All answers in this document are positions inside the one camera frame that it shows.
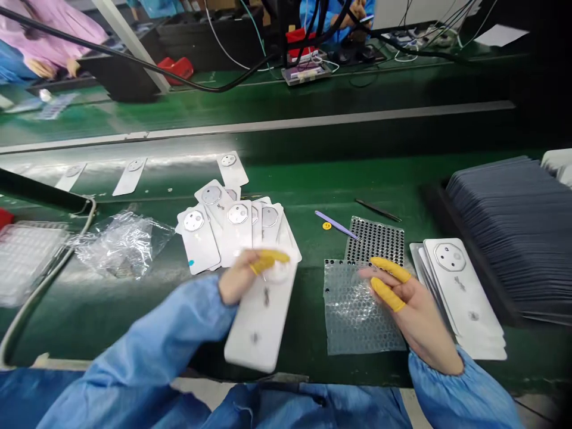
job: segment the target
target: pink shirt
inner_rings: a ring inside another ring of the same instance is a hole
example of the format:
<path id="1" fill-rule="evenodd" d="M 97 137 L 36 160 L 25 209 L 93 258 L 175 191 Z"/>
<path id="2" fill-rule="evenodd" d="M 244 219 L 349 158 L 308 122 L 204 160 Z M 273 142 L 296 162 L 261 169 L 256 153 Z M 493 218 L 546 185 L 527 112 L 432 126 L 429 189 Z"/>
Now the pink shirt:
<path id="1" fill-rule="evenodd" d="M 108 36 L 93 19 L 74 9 L 65 0 L 28 0 L 40 21 L 64 33 L 101 44 Z M 30 18 L 20 0 L 0 0 L 0 6 Z M 66 42 L 38 31 L 41 37 L 28 40 L 16 21 L 0 15 L 0 39 L 19 49 L 24 60 L 38 60 L 56 67 L 66 67 L 68 58 L 79 58 L 89 52 L 88 48 Z"/>

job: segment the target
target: red object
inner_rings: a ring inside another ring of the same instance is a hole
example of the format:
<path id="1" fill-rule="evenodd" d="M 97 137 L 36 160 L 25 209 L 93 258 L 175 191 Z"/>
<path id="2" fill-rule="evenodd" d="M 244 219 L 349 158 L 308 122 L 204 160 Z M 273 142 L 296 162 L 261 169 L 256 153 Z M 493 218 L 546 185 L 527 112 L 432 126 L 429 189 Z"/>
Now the red object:
<path id="1" fill-rule="evenodd" d="M 14 215 L 4 209 L 0 209 L 0 229 L 14 221 Z"/>
<path id="2" fill-rule="evenodd" d="M 293 32 L 290 33 L 286 33 L 286 40 L 288 41 L 288 43 L 301 42 L 302 40 L 304 40 L 304 37 L 306 37 L 306 29 L 304 28 L 294 30 Z M 316 33 L 310 33 L 310 37 L 308 37 L 308 40 L 313 39 L 315 37 Z M 304 50 L 302 51 L 302 56 L 307 55 L 315 50 L 316 48 L 314 48 L 314 46 L 304 48 Z M 288 51 L 288 53 L 290 54 L 290 58 L 296 60 L 298 58 L 300 50 L 291 49 Z"/>
<path id="3" fill-rule="evenodd" d="M 171 72 L 173 74 L 176 74 L 177 76 L 182 77 L 183 79 L 189 79 L 189 77 L 191 77 L 194 72 L 191 62 L 185 57 L 182 57 L 177 62 L 174 62 L 173 60 L 171 60 L 171 58 L 167 57 L 163 61 L 158 63 L 157 67 L 165 70 L 166 72 Z M 167 79 L 167 82 L 169 82 L 171 85 L 183 85 L 182 82 L 179 82 L 178 80 L 175 80 L 172 77 L 165 76 L 165 78 Z"/>

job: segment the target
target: worker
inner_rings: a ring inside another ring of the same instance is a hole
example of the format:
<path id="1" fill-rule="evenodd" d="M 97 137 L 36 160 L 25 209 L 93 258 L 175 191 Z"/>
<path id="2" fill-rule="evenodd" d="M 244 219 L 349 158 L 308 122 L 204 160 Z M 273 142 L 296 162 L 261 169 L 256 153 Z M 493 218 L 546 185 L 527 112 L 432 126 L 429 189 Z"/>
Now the worker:
<path id="1" fill-rule="evenodd" d="M 342 10 L 343 5 L 338 0 L 329 0 L 328 11 L 326 13 L 326 20 L 324 22 L 324 32 L 328 31 L 329 28 L 334 25 L 338 15 Z M 310 22 L 312 21 L 312 14 L 316 9 L 316 0 L 302 0 L 300 3 L 300 23 L 302 27 L 306 29 L 307 32 L 315 32 L 318 28 L 318 20 L 320 16 L 320 9 L 318 7 L 318 12 L 316 19 L 314 20 L 314 25 L 310 29 Z M 375 0 L 353 0 L 350 11 L 356 16 L 357 19 L 361 20 L 365 17 L 371 16 L 374 13 Z M 371 21 L 364 23 L 366 27 L 371 28 Z M 340 28 L 334 33 L 329 42 L 331 43 L 341 43 L 355 28 L 355 23 L 352 18 L 348 15 L 344 17 L 341 22 Z"/>
<path id="2" fill-rule="evenodd" d="M 142 6 L 150 19 L 165 18 L 185 11 L 186 0 L 127 0 L 133 19 L 141 21 L 139 6 Z"/>
<path id="3" fill-rule="evenodd" d="M 0 6 L 88 42 L 101 44 L 108 38 L 98 23 L 65 0 L 0 0 Z M 24 64 L 45 79 L 55 78 L 58 69 L 67 69 L 71 77 L 77 77 L 76 60 L 90 50 L 3 15 L 0 15 L 0 40 L 18 49 L 24 55 Z"/>
<path id="4" fill-rule="evenodd" d="M 171 388 L 202 343 L 225 338 L 256 277 L 251 266 L 264 253 L 246 250 L 220 279 L 203 276 L 179 286 L 63 391 L 38 428 L 411 428 L 397 388 L 237 384 L 212 412 L 192 394 Z M 396 310 L 429 423 L 447 429 L 521 427 L 510 395 L 455 347 L 430 292 L 392 262 L 372 262 L 380 268 L 360 276 L 371 277 L 380 293 L 375 296 Z"/>

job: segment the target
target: blue smock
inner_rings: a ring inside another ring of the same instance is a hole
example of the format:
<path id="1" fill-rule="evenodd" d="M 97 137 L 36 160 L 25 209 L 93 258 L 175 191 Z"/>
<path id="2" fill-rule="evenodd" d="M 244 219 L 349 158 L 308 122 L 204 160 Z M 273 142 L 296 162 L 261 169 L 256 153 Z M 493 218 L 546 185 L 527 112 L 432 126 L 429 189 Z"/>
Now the blue smock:
<path id="1" fill-rule="evenodd" d="M 185 11 L 179 0 L 127 0 L 131 8 L 143 6 L 150 19 L 175 16 Z"/>
<path id="2" fill-rule="evenodd" d="M 304 17 L 306 17 L 306 10 L 307 10 L 307 18 L 306 18 L 306 31 L 309 31 L 308 27 L 310 26 L 310 22 L 312 21 L 312 14 L 314 13 L 314 9 L 316 8 L 316 0 L 302 0 L 300 3 L 300 25 L 304 27 Z M 332 19 L 335 15 L 339 15 L 342 9 L 342 5 L 338 0 L 329 0 L 328 4 L 328 11 L 326 12 L 326 20 L 324 22 L 324 33 L 329 30 L 331 27 Z M 365 12 L 368 16 L 374 14 L 375 10 L 375 0 L 368 0 L 365 4 Z M 314 26 L 312 27 L 312 31 L 316 31 L 318 29 L 318 20 L 320 18 L 320 8 L 318 7 L 318 12 L 316 15 L 316 20 L 314 21 Z M 351 31 L 353 30 L 353 26 L 346 27 L 343 30 L 337 30 L 331 39 L 328 40 L 330 43 L 340 43 Z"/>
<path id="3" fill-rule="evenodd" d="M 217 286 L 218 277 L 209 276 L 178 287 L 69 384 L 38 428 L 411 428 L 398 388 L 237 384 L 212 412 L 191 393 L 172 389 L 201 343 L 220 341 L 230 329 L 237 308 L 222 303 Z M 522 427 L 510 395 L 459 353 L 465 362 L 459 376 L 443 375 L 409 354 L 409 372 L 431 425 Z M 8 425 L 10 403 L 28 396 L 35 399 L 28 407 L 43 406 L 42 395 L 33 394 L 39 383 L 8 395 L 0 390 L 0 422 L 8 419 L 1 427 L 26 427 Z M 16 415 L 12 423 L 26 417 Z"/>

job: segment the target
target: plastic bag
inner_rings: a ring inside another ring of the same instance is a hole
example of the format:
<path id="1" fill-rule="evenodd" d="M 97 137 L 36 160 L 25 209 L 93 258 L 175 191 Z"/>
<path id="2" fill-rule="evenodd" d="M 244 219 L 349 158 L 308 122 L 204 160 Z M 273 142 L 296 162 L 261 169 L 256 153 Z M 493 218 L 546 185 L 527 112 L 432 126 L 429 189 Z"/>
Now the plastic bag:
<path id="1" fill-rule="evenodd" d="M 70 244 L 77 258 L 101 275 L 140 279 L 174 234 L 169 225 L 124 210 Z"/>

